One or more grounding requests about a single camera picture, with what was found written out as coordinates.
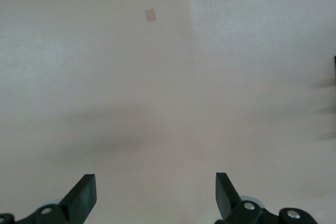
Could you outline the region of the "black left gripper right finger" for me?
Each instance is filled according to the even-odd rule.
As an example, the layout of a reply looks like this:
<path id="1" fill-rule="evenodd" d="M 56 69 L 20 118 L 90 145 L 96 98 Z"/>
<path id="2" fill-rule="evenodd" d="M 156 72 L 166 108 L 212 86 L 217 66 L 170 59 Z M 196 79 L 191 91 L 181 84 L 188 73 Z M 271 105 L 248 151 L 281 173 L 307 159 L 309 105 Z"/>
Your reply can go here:
<path id="1" fill-rule="evenodd" d="M 216 223 L 317 224 L 313 216 L 301 209 L 283 208 L 274 215 L 252 200 L 242 200 L 226 173 L 216 174 L 216 203 L 222 217 Z"/>

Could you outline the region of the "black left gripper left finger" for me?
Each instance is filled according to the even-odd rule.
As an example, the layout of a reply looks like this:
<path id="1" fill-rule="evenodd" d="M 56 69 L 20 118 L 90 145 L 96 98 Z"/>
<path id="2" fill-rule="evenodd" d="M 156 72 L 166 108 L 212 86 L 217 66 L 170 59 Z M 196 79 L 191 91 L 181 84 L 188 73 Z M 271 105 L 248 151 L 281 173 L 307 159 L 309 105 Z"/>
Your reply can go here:
<path id="1" fill-rule="evenodd" d="M 2 213 L 1 223 L 84 223 L 96 202 L 96 177 L 85 174 L 59 203 L 41 206 L 21 220 L 16 220 L 12 214 Z"/>

